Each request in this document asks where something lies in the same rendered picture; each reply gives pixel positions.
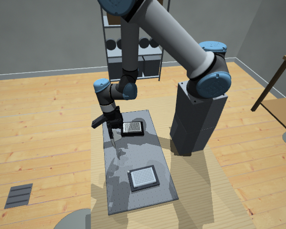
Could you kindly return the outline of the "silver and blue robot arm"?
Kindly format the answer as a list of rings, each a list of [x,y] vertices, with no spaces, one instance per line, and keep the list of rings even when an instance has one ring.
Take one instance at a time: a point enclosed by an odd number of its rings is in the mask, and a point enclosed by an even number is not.
[[[227,46],[197,43],[157,0],[97,0],[110,15],[120,16],[123,74],[119,83],[98,79],[93,83],[101,110],[116,108],[114,100],[134,100],[139,75],[139,27],[187,70],[188,93],[199,99],[216,98],[231,86],[225,62]]]

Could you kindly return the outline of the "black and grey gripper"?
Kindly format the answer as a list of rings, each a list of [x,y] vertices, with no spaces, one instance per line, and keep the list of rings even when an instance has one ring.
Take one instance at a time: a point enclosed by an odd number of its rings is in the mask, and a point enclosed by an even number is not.
[[[122,116],[122,113],[120,113],[120,107],[116,106],[116,108],[112,112],[109,112],[109,113],[103,112],[103,114],[108,115],[110,117],[110,119],[106,121],[106,124],[107,124],[111,143],[113,147],[116,148],[115,141],[120,140],[122,136],[117,134],[116,130],[112,130],[112,129],[123,128],[123,116]]]

